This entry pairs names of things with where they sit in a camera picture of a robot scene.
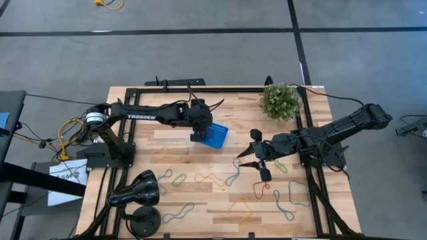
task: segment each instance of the lamp base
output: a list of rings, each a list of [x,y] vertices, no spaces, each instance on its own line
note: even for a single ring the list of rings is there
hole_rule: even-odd
[[[132,215],[141,217],[139,221],[131,221],[131,230],[138,237],[152,236],[160,227],[160,213],[154,207],[140,207]]]

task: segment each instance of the white paper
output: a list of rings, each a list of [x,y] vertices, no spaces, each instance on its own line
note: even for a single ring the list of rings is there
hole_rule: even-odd
[[[67,161],[65,163],[60,163],[57,166],[50,167],[49,174],[50,176],[59,177],[62,179],[66,179],[68,181],[86,185],[87,184],[86,164],[87,164],[87,159]],[[47,196],[47,205],[55,206],[58,204],[69,202],[69,201],[74,201],[79,198],[81,197],[65,194],[65,193],[51,192]]]

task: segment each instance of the black metal frame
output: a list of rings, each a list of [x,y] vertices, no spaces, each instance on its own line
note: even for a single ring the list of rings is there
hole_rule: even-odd
[[[271,78],[270,79],[267,78],[265,85],[269,85],[272,83],[273,81],[271,80]],[[229,87],[204,87],[204,88],[192,87],[191,90],[194,93],[261,93],[264,91],[264,88],[263,87],[237,87],[237,88],[236,87],[230,87],[230,88]],[[125,95],[125,103],[129,104],[130,98],[134,96],[135,97],[134,105],[138,105],[139,100],[141,99],[141,95],[143,93],[188,93],[188,89],[186,87],[167,87],[167,86],[163,88],[157,88],[157,89],[127,89],[126,95]],[[313,121],[310,113],[308,98],[306,94],[302,94],[301,97],[304,104],[304,111],[306,114],[308,127],[311,127],[313,126]],[[297,116],[296,121],[297,121],[298,128],[299,129],[302,128],[303,125],[302,125],[301,117]],[[122,121],[119,127],[119,136],[121,137],[123,137],[124,125],[125,125],[125,121]],[[135,133],[135,120],[131,120],[128,142],[133,141],[134,133]],[[302,162],[305,161],[306,157],[308,156],[300,155]],[[310,165],[308,164],[305,165],[304,167],[306,168],[307,178],[309,179],[309,176],[313,176],[312,167],[310,167]],[[317,167],[316,170],[318,172],[318,180],[320,183],[321,192],[325,196],[326,201],[328,202],[329,201],[328,190],[326,188],[326,181],[325,181],[323,169],[322,167]],[[111,183],[115,183],[116,175],[117,175],[117,169],[113,169],[111,172],[110,180],[109,180],[110,184],[108,186],[108,191],[113,190],[113,184]],[[119,185],[124,185],[126,180],[127,180],[127,169],[124,169],[121,175]],[[328,212],[326,212],[326,216],[328,220],[329,234],[325,234],[322,229],[322,221],[320,219],[320,210],[318,207],[316,194],[312,189],[310,189],[309,193],[310,193],[310,202],[312,203],[312,211],[313,211],[314,223],[316,226],[316,233],[318,237],[329,237],[329,238],[335,237],[335,239],[339,239],[339,238],[359,239],[361,237],[361,236],[337,235],[334,221],[332,219],[332,216],[330,216]],[[116,211],[115,219],[114,219],[113,235],[118,235],[119,233],[120,220],[121,219],[119,217],[119,213],[118,211]],[[99,234],[100,235],[106,234],[106,229],[107,229],[107,217],[104,219],[104,222],[101,225],[101,231]],[[223,238],[223,239],[236,240],[236,239],[248,239],[248,238]],[[290,239],[290,238],[278,237],[278,238],[270,238],[270,239]]]

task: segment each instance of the blue basket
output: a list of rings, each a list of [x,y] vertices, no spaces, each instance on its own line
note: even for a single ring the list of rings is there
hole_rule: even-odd
[[[216,149],[221,149],[226,141],[228,128],[216,123],[207,127],[207,137],[200,143],[206,144]]]

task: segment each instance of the black lamp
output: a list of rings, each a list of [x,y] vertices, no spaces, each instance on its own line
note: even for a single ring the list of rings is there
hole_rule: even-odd
[[[107,204],[102,208],[95,221],[81,235],[73,239],[93,239],[94,235],[101,225],[101,222],[111,209],[117,207],[120,217],[131,221],[132,234],[145,238],[153,235],[159,229],[161,217],[159,211],[152,207],[159,203],[160,192],[157,179],[151,170],[146,170],[139,174],[126,187],[121,187],[108,194]],[[128,215],[125,212],[126,205],[136,202],[143,207],[136,209],[133,214]],[[116,236],[99,236],[102,239],[113,239]]]

